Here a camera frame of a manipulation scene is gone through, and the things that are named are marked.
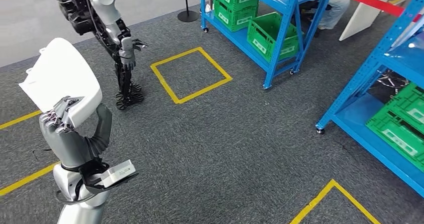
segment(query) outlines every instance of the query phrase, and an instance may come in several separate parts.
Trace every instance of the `shelf post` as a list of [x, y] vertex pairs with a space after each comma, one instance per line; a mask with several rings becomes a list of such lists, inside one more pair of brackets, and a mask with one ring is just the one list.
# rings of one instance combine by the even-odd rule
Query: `shelf post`
[[205, 19], [205, 0], [200, 0], [200, 27], [202, 29], [206, 28], [206, 19]]
[[299, 5], [298, 0], [290, 0], [289, 5], [285, 7], [284, 13], [282, 13], [278, 36], [275, 41], [275, 46], [272, 52], [271, 61], [269, 62], [268, 70], [266, 71], [266, 78], [263, 82], [263, 89], [268, 89], [272, 86], [271, 82], [273, 81], [277, 64], [279, 62], [281, 47], [283, 46], [284, 38], [286, 38], [287, 27], [289, 26], [296, 5]]
[[302, 62], [305, 59], [306, 52], [311, 44], [312, 38], [315, 35], [315, 31], [317, 31], [318, 24], [320, 23], [321, 17], [323, 16], [323, 13], [325, 12], [328, 3], [329, 3], [329, 0], [320, 0], [319, 2], [318, 9], [316, 9], [315, 16], [313, 17], [313, 20], [310, 23], [306, 36], [303, 40], [303, 44], [304, 44], [303, 51], [300, 52], [296, 58], [296, 65], [293, 67], [294, 73], [299, 71], [299, 68]]

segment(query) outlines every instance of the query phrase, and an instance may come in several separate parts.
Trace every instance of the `stanchion base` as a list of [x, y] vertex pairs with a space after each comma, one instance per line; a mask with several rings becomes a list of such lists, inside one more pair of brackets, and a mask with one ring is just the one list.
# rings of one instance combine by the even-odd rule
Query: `stanchion base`
[[178, 13], [177, 16], [178, 20], [184, 22], [184, 23], [191, 23], [196, 21], [197, 19], [199, 19], [199, 13], [189, 10], [188, 12], [182, 11], [180, 13]]

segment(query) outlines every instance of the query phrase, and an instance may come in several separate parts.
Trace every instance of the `white plastic panel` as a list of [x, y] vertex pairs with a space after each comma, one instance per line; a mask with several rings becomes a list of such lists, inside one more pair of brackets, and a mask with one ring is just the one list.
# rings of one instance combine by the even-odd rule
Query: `white plastic panel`
[[369, 28], [379, 15], [380, 11], [381, 10], [372, 6], [360, 3], [338, 40], [343, 41], [344, 39], [351, 37], [364, 29]]
[[40, 53], [19, 86], [42, 112], [53, 109], [63, 97], [83, 97], [68, 112], [78, 127], [102, 101], [99, 82], [83, 56], [63, 38], [53, 39]]

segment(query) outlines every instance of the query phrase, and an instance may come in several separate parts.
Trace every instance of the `white floor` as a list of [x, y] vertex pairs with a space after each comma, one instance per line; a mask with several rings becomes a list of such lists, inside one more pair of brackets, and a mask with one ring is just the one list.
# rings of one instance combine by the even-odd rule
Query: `white floor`
[[[188, 0], [189, 6], [200, 0]], [[185, 0], [116, 0], [127, 26], [185, 7]], [[36, 56], [55, 37], [72, 43], [92, 38], [79, 36], [56, 0], [0, 0], [0, 67]]]

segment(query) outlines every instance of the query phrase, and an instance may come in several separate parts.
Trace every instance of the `blue shelving unit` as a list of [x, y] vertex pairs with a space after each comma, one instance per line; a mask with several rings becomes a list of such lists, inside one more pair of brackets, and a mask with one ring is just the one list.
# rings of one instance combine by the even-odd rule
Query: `blue shelving unit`
[[384, 105], [367, 91], [386, 69], [391, 69], [424, 88], [424, 32], [416, 33], [391, 49], [396, 39], [424, 7], [423, 2], [424, 0], [410, 2], [316, 124], [317, 132], [322, 134], [328, 122], [333, 121], [422, 197], [424, 172], [372, 132], [365, 123]]
[[[241, 29], [236, 32], [229, 31], [221, 22], [214, 18], [214, 11], [205, 12], [205, 0], [200, 0], [201, 8], [201, 28], [207, 30], [206, 21], [212, 24], [218, 29], [224, 36], [226, 36], [231, 42], [233, 42], [240, 50], [248, 55], [256, 64], [258, 64], [265, 72], [266, 78], [263, 82], [263, 88], [268, 89], [272, 85], [272, 80], [278, 74], [291, 70], [293, 73], [297, 73], [301, 66], [302, 61], [305, 58], [306, 51], [309, 48], [312, 38], [314, 37], [315, 31], [318, 27], [319, 20], [327, 6], [329, 0], [320, 0], [318, 9], [316, 10], [315, 18], [312, 21], [306, 35], [303, 37], [301, 29], [301, 19], [299, 12], [299, 4], [302, 4], [311, 0], [260, 0], [268, 6], [274, 8], [276, 11], [282, 14], [281, 25], [276, 40], [275, 48], [272, 53], [272, 59], [270, 62], [266, 61], [247, 41], [247, 28]], [[278, 61], [278, 55], [283, 45], [283, 41], [286, 37], [286, 31], [290, 24], [292, 16], [295, 16], [297, 36], [299, 40], [299, 51], [294, 57], [287, 58]], [[283, 67], [277, 69], [277, 66], [285, 63]]]

